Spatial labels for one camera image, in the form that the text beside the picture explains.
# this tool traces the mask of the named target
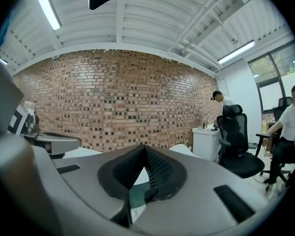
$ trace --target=chair headrest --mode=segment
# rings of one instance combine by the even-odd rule
[[[233,117],[242,113],[242,107],[240,105],[223,106],[222,115],[225,117]]]

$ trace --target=black cap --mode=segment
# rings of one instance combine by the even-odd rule
[[[211,100],[215,100],[216,95],[222,94],[221,91],[217,90],[213,92],[213,96],[211,97]]]

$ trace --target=ceiling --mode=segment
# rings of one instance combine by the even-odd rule
[[[256,52],[292,35],[269,0],[110,0],[96,10],[88,0],[52,3],[62,24],[56,31],[38,0],[15,8],[0,47],[12,73],[66,52],[126,49],[217,75],[223,68],[217,60],[248,41],[257,42]]]

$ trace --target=person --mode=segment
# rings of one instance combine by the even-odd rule
[[[234,102],[227,97],[226,95],[222,94],[220,91],[214,91],[211,100],[216,100],[217,102],[222,102],[223,106],[230,106],[234,105]]]
[[[276,188],[276,179],[280,174],[280,164],[295,163],[295,86],[292,87],[293,103],[286,108],[280,119],[268,130],[267,134],[273,134],[283,127],[279,143],[273,150],[270,166],[270,177],[266,197],[271,199]]]

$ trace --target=sneaker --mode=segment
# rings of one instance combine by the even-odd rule
[[[267,191],[266,191],[265,197],[268,200],[270,200],[273,197],[275,188],[276,188],[276,183],[269,184],[269,186],[267,187]]]

